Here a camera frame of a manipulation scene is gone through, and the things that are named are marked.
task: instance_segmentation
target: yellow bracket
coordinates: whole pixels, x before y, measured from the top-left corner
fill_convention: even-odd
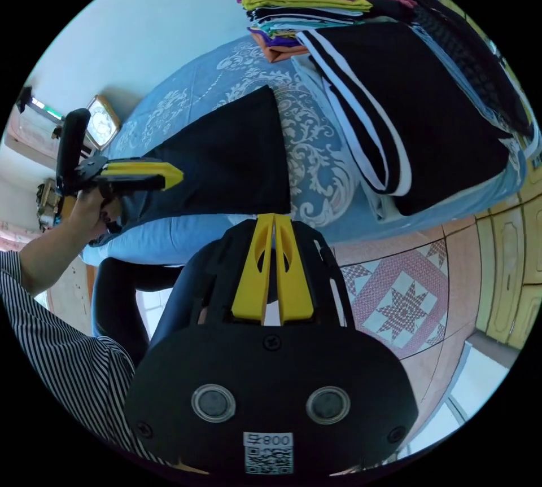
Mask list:
[[[265,306],[269,291],[269,269],[273,244],[273,214],[262,214],[256,221],[256,229],[244,263],[243,273],[231,307],[236,318],[251,319],[264,323]],[[261,271],[258,262],[264,254]]]
[[[275,215],[275,243],[281,325],[285,322],[309,319],[314,313],[314,307],[289,216]],[[285,267],[285,259],[288,262],[288,270]]]
[[[164,190],[169,190],[184,179],[182,171],[165,161],[120,161],[109,162],[102,172],[102,177],[122,175],[161,175],[165,179]]]
[[[310,319],[314,313],[314,307],[295,240],[294,228],[290,217],[282,214],[258,216],[231,313],[236,318],[264,323],[273,231],[276,242],[277,289],[281,324]],[[260,271],[258,262],[262,254],[264,254],[264,259]],[[286,270],[285,260],[288,263],[288,270]]]

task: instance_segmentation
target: clock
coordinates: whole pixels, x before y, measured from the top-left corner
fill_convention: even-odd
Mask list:
[[[120,131],[119,117],[111,109],[107,99],[100,95],[93,98],[87,109],[90,111],[87,137],[96,149],[103,150]]]

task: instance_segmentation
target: qr code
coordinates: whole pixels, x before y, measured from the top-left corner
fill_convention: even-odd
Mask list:
[[[245,447],[247,474],[294,473],[293,447]]]

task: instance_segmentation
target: curtain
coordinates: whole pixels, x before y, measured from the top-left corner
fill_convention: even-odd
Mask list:
[[[0,251],[20,252],[26,244],[41,235],[39,231],[32,231],[0,221]]]

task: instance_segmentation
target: bed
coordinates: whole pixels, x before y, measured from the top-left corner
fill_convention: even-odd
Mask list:
[[[112,159],[142,156],[191,122],[264,85],[273,89],[281,117],[291,216],[318,228],[330,245],[389,238],[474,214],[506,199],[525,179],[527,165],[520,158],[519,175],[509,166],[472,194],[399,220],[378,221],[333,118],[317,104],[291,60],[270,64],[250,36],[198,57],[154,88],[103,154]],[[164,218],[130,229],[100,247],[86,247],[81,257],[89,265],[99,265],[106,257],[183,265],[245,218],[236,214]]]

